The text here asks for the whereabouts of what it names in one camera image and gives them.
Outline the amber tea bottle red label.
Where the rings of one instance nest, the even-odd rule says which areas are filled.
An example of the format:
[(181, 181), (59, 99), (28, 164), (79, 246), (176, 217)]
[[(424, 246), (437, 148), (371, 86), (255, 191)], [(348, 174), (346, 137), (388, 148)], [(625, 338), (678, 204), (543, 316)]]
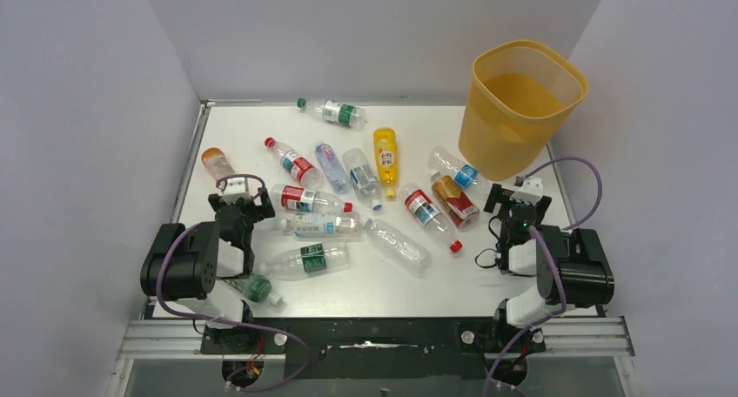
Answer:
[(464, 230), (478, 220), (479, 207), (450, 176), (430, 170), (429, 179), (433, 194), (458, 229)]

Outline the floral white blue label bottle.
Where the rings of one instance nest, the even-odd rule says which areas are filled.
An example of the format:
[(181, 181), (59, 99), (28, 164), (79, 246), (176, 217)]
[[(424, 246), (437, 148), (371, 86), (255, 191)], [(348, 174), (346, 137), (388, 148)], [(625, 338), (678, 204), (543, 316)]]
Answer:
[(361, 238), (362, 225), (356, 212), (342, 214), (297, 213), (281, 219), (278, 227), (282, 233), (298, 239), (344, 239)]

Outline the dark green label clear bottle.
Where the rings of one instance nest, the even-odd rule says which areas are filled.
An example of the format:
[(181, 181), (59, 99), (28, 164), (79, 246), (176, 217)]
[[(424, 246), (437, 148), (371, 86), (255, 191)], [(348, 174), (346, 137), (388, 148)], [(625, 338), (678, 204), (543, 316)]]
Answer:
[(297, 281), (345, 270), (351, 265), (346, 242), (302, 246), (267, 259), (256, 266), (268, 279)]

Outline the red cap red blue bottle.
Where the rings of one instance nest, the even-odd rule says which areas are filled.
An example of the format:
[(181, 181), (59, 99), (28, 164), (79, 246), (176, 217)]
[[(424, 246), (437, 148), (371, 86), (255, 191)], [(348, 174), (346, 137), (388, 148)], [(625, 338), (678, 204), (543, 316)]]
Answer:
[(453, 224), (418, 184), (413, 182), (404, 184), (400, 188), (400, 199), (433, 241), (450, 253), (461, 251), (463, 245), (453, 229)]

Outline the large clear unlabelled bottle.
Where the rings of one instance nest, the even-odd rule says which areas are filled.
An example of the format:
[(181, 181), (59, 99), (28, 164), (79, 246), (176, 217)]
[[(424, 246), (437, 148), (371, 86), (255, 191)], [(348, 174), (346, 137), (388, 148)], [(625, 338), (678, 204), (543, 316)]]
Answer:
[(382, 219), (365, 218), (363, 231), (370, 244), (416, 278), (423, 278), (431, 264), (431, 253), (419, 242)]

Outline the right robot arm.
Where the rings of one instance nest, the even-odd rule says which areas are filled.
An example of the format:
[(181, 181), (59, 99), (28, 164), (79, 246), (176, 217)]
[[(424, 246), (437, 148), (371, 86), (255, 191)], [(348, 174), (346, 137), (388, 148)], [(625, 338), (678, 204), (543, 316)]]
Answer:
[(503, 351), (523, 341), (523, 327), (571, 309), (604, 306), (614, 296), (614, 274), (598, 233), (545, 225), (551, 201), (535, 178), (516, 190), (494, 183), (486, 200), (484, 211), (500, 223), (493, 233), (493, 267), (503, 275), (534, 279), (532, 287), (498, 306), (489, 337)]

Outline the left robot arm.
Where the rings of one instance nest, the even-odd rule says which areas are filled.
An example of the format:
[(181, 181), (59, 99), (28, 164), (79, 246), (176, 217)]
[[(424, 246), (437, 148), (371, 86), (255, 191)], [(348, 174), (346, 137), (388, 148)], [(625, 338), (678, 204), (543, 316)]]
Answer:
[(207, 201), (212, 220), (160, 226), (142, 264), (140, 286), (172, 315), (214, 329), (244, 328), (253, 322), (252, 311), (229, 283), (253, 279), (252, 235), (275, 211), (263, 186), (254, 196), (244, 192), (228, 200), (213, 193)]

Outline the yellow plastic waste bin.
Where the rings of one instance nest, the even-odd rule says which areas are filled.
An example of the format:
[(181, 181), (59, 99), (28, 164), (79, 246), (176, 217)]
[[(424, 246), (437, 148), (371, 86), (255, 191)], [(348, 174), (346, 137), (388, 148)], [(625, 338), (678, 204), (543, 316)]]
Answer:
[(491, 180), (526, 169), (586, 97), (585, 75), (549, 46), (515, 40), (473, 62), (458, 147)]

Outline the red label bottle lying sideways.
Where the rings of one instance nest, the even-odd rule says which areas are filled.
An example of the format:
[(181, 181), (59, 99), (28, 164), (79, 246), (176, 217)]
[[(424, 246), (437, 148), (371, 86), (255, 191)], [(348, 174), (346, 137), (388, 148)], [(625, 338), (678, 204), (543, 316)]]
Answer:
[(276, 184), (271, 195), (284, 209), (293, 212), (342, 214), (353, 212), (353, 204), (336, 195), (301, 186)]

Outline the small blue label bottle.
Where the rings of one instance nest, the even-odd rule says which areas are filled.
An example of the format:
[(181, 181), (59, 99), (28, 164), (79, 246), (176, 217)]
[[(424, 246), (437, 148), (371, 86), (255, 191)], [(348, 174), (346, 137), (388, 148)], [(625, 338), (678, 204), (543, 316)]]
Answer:
[(441, 146), (431, 150), (427, 164), (435, 172), (449, 176), (469, 197), (484, 199), (491, 190), (490, 182), (474, 167)]

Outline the orange cap bottle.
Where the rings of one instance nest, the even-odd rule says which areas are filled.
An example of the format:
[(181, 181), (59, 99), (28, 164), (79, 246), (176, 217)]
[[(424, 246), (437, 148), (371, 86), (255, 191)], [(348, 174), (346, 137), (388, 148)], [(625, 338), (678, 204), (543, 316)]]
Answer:
[(203, 151), (201, 161), (205, 169), (215, 181), (230, 177), (236, 174), (224, 152), (216, 147), (211, 147)]

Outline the red cap red label bottle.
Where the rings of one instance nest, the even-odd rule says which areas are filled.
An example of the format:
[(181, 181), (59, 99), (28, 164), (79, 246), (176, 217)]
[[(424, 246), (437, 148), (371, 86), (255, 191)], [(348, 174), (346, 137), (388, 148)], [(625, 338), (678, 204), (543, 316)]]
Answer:
[(325, 179), (320, 171), (290, 145), (275, 138), (267, 138), (265, 147), (278, 160), (279, 166), (291, 176), (295, 183), (310, 190), (318, 190), (323, 186)]

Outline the green label bottle near front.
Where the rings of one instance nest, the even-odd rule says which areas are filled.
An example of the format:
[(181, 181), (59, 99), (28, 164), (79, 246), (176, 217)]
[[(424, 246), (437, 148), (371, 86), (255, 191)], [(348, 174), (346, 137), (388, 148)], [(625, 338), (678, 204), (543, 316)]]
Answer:
[(248, 301), (267, 303), (273, 307), (284, 304), (283, 297), (276, 293), (271, 281), (263, 275), (253, 274), (248, 278), (229, 278), (225, 283), (241, 293)]

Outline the clear blue pink label bottle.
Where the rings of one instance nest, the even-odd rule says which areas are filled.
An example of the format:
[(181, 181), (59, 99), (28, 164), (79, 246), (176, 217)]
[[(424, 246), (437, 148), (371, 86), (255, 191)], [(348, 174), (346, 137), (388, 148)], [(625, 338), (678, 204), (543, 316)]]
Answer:
[(314, 152), (333, 191), (338, 195), (347, 193), (350, 188), (349, 178), (339, 162), (336, 151), (329, 144), (319, 140), (315, 143)]

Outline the white cap blue label bottle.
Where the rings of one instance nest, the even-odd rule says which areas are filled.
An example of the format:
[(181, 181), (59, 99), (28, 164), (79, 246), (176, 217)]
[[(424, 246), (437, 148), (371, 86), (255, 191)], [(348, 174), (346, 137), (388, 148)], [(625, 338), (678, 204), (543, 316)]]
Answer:
[(359, 148), (354, 148), (346, 151), (342, 159), (359, 201), (373, 211), (380, 210), (383, 205), (380, 200), (379, 180), (372, 171), (364, 152)]

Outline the yellow juice bottle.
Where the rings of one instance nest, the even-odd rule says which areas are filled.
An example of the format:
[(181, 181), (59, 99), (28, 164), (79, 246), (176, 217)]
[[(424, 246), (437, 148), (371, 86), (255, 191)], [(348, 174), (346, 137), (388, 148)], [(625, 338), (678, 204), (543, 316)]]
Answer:
[(396, 133), (390, 127), (381, 127), (373, 133), (373, 150), (377, 166), (378, 178), (384, 190), (385, 198), (397, 198), (398, 146)]

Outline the green cap bottle at back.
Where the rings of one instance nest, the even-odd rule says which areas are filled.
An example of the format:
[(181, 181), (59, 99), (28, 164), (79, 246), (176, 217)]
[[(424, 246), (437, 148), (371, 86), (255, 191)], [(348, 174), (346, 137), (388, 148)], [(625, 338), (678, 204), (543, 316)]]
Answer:
[(330, 99), (299, 98), (296, 105), (311, 118), (356, 131), (362, 130), (367, 123), (366, 111), (352, 104)]

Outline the aluminium frame rail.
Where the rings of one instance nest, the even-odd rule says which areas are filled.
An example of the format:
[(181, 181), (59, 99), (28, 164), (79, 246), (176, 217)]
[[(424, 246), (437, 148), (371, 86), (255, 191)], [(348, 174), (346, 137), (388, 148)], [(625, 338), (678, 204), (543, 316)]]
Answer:
[(285, 375), (274, 357), (262, 367), (257, 357), (200, 352), (204, 322), (180, 318), (133, 320), (117, 356), (110, 394), (185, 396), (267, 395), (575, 395), (638, 396), (634, 345), (623, 317), (574, 312), (543, 323), (544, 353), (527, 356), (520, 383), (493, 377), (422, 379), (303, 379), (303, 363)]

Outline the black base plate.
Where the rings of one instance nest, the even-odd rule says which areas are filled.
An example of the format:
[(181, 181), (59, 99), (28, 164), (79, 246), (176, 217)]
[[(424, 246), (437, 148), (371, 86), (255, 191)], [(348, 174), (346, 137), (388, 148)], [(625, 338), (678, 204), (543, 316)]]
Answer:
[(540, 329), (519, 336), (500, 317), (484, 318), (259, 318), (267, 331), (206, 327), (205, 355), (254, 354), (300, 368), (307, 379), (422, 379), (435, 376), (520, 383), (526, 358), (546, 351)]

